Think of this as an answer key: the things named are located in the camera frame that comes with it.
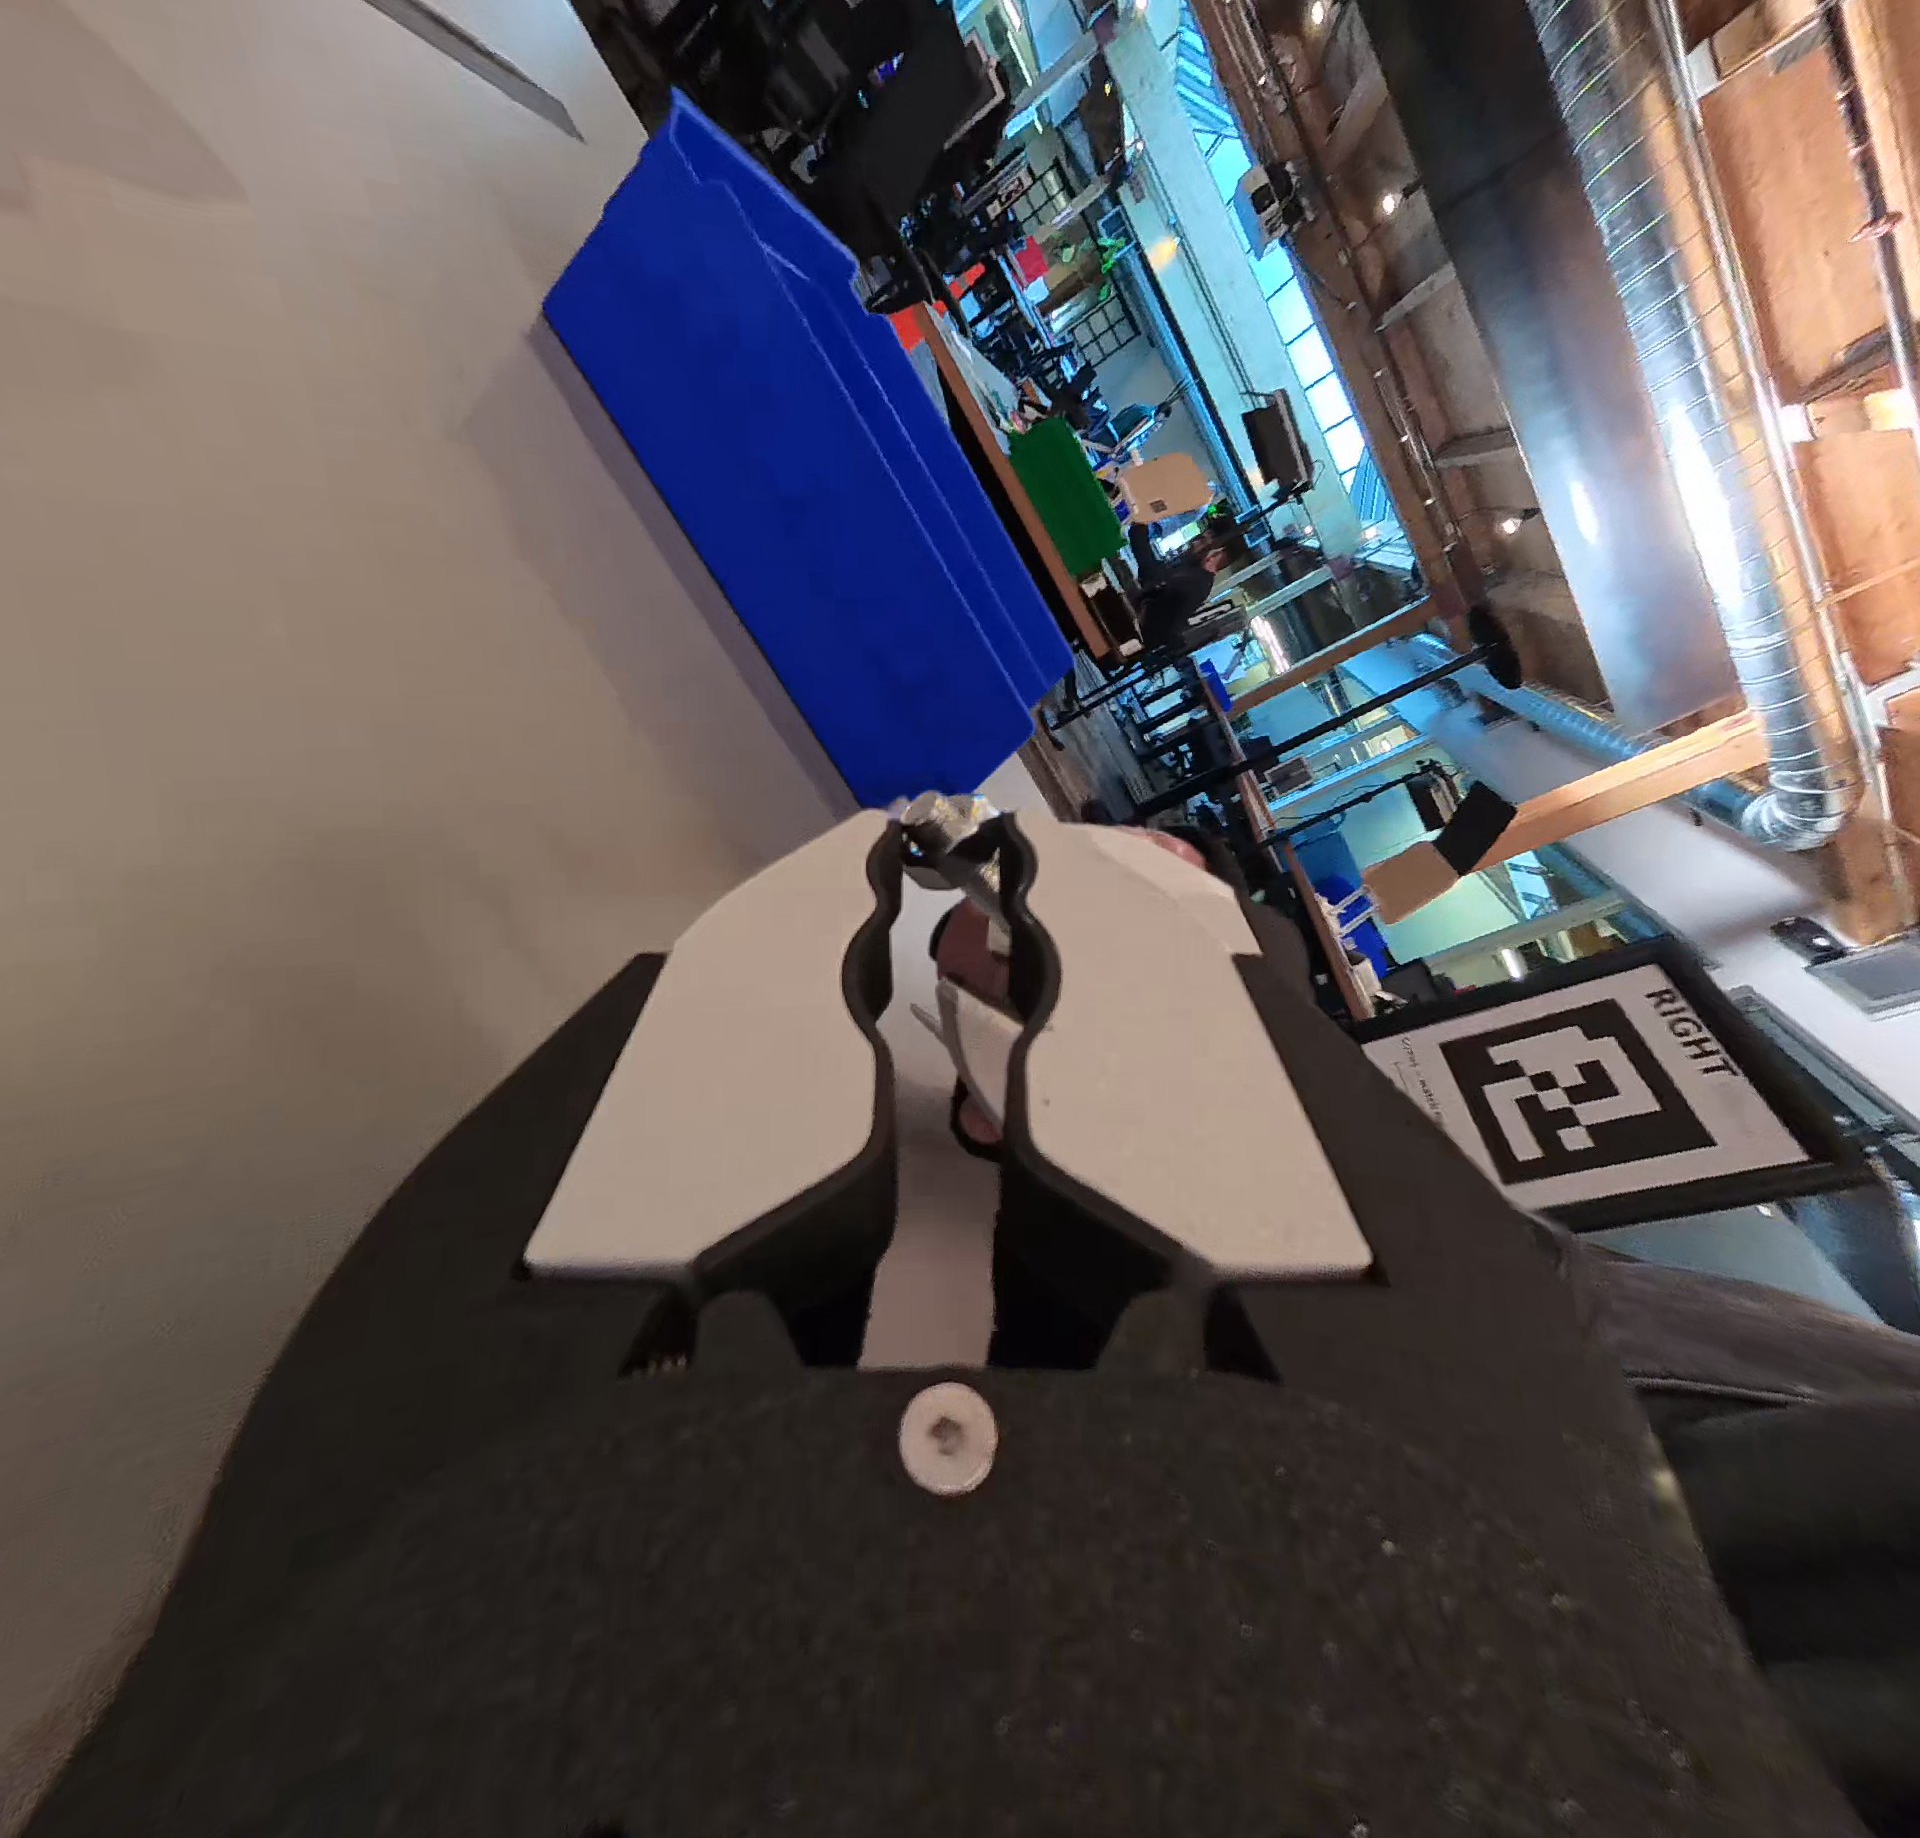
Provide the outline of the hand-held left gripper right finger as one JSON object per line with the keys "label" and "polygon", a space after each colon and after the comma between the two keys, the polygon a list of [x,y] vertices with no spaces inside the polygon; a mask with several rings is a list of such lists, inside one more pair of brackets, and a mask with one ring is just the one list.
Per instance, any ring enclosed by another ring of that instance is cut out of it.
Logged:
{"label": "hand-held left gripper right finger", "polygon": [[1070,824],[1018,814],[1005,845],[995,1365],[1097,1366],[1149,1302],[1200,1366],[1282,1366],[1272,1289],[1376,1264],[1282,1047],[1335,1031]]}

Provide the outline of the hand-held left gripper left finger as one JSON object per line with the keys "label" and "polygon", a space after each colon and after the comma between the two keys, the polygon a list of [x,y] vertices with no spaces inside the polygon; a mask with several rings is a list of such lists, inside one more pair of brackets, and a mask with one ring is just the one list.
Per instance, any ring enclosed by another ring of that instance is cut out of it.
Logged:
{"label": "hand-held left gripper left finger", "polygon": [[899,824],[860,811],[675,941],[523,1251],[539,1282],[763,1297],[815,1366],[855,1366],[899,1220]]}

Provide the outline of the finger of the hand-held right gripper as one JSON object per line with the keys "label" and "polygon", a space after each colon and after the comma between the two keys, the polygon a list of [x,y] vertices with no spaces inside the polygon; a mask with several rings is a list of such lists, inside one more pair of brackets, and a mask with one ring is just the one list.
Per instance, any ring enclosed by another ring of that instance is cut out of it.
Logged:
{"label": "finger of the hand-held right gripper", "polygon": [[1010,981],[986,995],[959,979],[934,979],[908,998],[908,1010],[941,1045],[972,1106],[1005,1107],[1022,1036]]}
{"label": "finger of the hand-held right gripper", "polygon": [[1188,839],[1142,826],[1070,824],[1067,832],[1108,865],[1153,891],[1166,906],[1181,908],[1225,951],[1237,958],[1259,953],[1259,938],[1239,893]]}

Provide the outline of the blue plastic bin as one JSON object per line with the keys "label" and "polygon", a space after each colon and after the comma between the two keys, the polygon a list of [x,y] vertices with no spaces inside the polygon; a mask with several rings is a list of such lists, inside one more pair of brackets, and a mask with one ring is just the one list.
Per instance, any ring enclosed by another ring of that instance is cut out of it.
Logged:
{"label": "blue plastic bin", "polygon": [[1072,651],[855,260],[681,93],[543,316],[851,795],[969,795]]}

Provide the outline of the grey desk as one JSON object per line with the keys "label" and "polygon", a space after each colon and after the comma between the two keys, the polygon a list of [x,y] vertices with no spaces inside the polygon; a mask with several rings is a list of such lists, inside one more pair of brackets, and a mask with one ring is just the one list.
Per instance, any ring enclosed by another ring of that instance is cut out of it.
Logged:
{"label": "grey desk", "polygon": [[5,1828],[360,1229],[842,786],[539,319],[572,0],[5,0]]}

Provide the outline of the person's right hand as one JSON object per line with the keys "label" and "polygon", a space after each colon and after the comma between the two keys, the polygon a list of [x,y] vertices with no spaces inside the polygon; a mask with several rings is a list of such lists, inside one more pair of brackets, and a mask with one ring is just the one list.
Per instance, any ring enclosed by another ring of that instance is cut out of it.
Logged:
{"label": "person's right hand", "polygon": [[996,1010],[1014,1005],[1012,938],[992,912],[959,897],[930,934],[934,974]]}

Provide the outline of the brown wooden table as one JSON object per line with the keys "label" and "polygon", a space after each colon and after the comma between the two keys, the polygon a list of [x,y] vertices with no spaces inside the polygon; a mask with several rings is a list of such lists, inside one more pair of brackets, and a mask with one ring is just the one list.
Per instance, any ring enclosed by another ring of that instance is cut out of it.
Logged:
{"label": "brown wooden table", "polygon": [[1232,731],[1228,707],[1217,696],[1217,684],[1207,667],[1198,667],[1198,687],[1230,756],[1230,788],[1239,800],[1249,832],[1259,845],[1259,860],[1265,865],[1272,865],[1292,890],[1294,901],[1312,931],[1318,965],[1316,978],[1327,979],[1327,985],[1338,995],[1340,1018],[1355,1027],[1374,1016],[1376,1001],[1357,961],[1348,956],[1338,915],[1328,910],[1327,899],[1314,890],[1292,845],[1278,836],[1275,821],[1262,798],[1259,778]]}
{"label": "brown wooden table", "polygon": [[915,323],[948,391],[948,410],[959,421],[956,432],[969,457],[982,466],[982,482],[989,501],[1057,622],[1088,659],[1097,665],[1116,662],[1120,644],[1116,644],[1097,614],[1101,605],[1095,602],[1085,583],[1070,575],[1059,543],[1046,530],[1042,513],[1014,469],[1010,432],[1003,428],[1001,411],[996,411],[1005,381],[948,319],[942,309],[920,304]]}

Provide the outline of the tan board stand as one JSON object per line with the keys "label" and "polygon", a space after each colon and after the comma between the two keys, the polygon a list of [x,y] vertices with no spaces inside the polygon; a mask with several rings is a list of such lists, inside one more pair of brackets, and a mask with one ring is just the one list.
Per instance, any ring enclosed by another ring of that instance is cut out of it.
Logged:
{"label": "tan board stand", "polygon": [[1358,871],[1362,899],[1372,906],[1376,922],[1401,924],[1472,875],[1484,853],[1484,845],[1474,847],[1468,839],[1454,841],[1444,834],[1434,834],[1374,865],[1362,865]]}
{"label": "tan board stand", "polygon": [[1188,452],[1134,460],[1116,472],[1116,496],[1124,515],[1157,526],[1213,506],[1213,479]]}

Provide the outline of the thin wooden pillar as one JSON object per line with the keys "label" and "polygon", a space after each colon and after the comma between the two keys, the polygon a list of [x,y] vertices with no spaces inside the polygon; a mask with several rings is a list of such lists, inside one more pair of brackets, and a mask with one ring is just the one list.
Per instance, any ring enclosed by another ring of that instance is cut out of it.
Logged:
{"label": "thin wooden pillar", "polygon": [[1443,596],[1428,596],[1417,602],[1408,602],[1404,608],[1370,626],[1357,627],[1328,648],[1312,651],[1300,662],[1285,667],[1280,674],[1272,674],[1249,692],[1232,696],[1225,707],[1225,718],[1237,719],[1241,715],[1247,715],[1269,700],[1283,699],[1288,692],[1340,670],[1368,651],[1421,635],[1437,617],[1448,612],[1448,608],[1451,602]]}

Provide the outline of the black disc floor lamp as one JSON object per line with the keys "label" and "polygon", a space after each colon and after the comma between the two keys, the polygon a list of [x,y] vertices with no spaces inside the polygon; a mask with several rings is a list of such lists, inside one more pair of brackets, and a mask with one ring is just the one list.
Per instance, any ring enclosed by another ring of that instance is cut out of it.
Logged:
{"label": "black disc floor lamp", "polygon": [[[1472,638],[1470,650],[1464,654],[1451,654],[1448,659],[1440,667],[1440,672],[1448,674],[1472,665],[1484,665],[1502,687],[1517,687],[1524,682],[1524,668],[1519,662],[1519,654],[1513,648],[1513,638],[1499,617],[1484,605],[1472,605],[1468,607],[1464,626],[1468,627],[1468,635]],[[1042,710],[1044,733],[1050,740],[1057,740],[1067,724],[1088,718],[1092,712],[1103,710],[1108,702],[1120,699],[1127,692],[1139,689],[1142,684],[1145,678],[1139,670],[1127,672],[1101,685],[1086,699],[1075,694],[1074,699],[1065,700],[1059,712]]]}

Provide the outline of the black framed marker sign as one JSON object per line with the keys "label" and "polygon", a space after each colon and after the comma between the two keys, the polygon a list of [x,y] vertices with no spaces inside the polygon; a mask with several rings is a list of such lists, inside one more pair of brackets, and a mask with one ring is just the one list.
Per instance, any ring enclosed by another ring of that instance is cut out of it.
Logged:
{"label": "black framed marker sign", "polygon": [[1853,1198],[1868,1153],[1677,938],[1352,1031],[1499,1196],[1590,1235]]}

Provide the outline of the thick wooden pillar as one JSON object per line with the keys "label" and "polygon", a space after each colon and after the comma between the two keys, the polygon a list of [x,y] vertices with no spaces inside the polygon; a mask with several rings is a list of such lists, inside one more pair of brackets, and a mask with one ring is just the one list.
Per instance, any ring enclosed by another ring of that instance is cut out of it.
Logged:
{"label": "thick wooden pillar", "polygon": [[1679,740],[1593,770],[1557,788],[1524,800],[1474,871],[1524,856],[1545,845],[1610,824],[1766,762],[1764,724],[1751,712],[1722,718]]}

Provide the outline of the green crate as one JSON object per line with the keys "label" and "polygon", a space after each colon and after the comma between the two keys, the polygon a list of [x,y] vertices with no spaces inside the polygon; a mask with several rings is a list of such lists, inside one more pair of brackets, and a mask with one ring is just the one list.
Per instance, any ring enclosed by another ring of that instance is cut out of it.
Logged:
{"label": "green crate", "polygon": [[1067,576],[1103,572],[1123,548],[1124,530],[1072,424],[1050,415],[1012,431],[1005,454]]}

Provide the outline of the black studio light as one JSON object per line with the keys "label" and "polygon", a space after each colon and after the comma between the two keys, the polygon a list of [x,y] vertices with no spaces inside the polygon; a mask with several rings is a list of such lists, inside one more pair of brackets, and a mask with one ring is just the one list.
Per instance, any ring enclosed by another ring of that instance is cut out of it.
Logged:
{"label": "black studio light", "polygon": [[1243,432],[1259,482],[1275,489],[1282,503],[1308,500],[1318,482],[1320,460],[1308,441],[1288,391],[1267,393],[1243,411]]}

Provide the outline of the grey wall air vent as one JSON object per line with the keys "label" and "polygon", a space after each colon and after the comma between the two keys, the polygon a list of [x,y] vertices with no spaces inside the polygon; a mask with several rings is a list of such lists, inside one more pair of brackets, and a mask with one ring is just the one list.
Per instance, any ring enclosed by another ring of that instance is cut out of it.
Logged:
{"label": "grey wall air vent", "polygon": [[1851,948],[1809,965],[1809,974],[1866,1018],[1917,1010],[1917,941]]}

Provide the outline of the smooth metal air duct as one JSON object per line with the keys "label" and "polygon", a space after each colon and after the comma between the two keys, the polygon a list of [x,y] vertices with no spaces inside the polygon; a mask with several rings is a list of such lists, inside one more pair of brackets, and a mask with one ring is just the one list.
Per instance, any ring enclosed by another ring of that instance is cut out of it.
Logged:
{"label": "smooth metal air duct", "polygon": [[1524,0],[1355,0],[1617,722],[1740,699]]}

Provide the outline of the silver spiral air duct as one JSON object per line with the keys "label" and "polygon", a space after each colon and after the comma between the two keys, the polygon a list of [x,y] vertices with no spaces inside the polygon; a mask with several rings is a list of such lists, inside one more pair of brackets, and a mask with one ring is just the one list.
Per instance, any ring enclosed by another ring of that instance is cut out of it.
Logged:
{"label": "silver spiral air duct", "polygon": [[1779,851],[1815,851],[1868,795],[1865,724],[1819,602],[1815,543],[1677,4],[1524,4],[1740,694],[1764,735],[1766,785],[1740,829]]}

